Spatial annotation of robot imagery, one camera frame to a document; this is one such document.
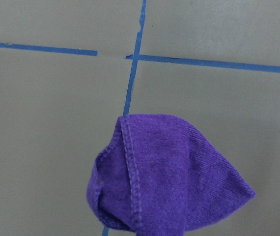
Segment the purple cloth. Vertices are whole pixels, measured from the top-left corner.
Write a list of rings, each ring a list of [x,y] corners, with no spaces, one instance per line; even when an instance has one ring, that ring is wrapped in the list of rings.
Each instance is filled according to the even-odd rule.
[[[225,219],[254,195],[191,123],[157,114],[117,119],[86,192],[105,226],[138,236],[182,236]]]

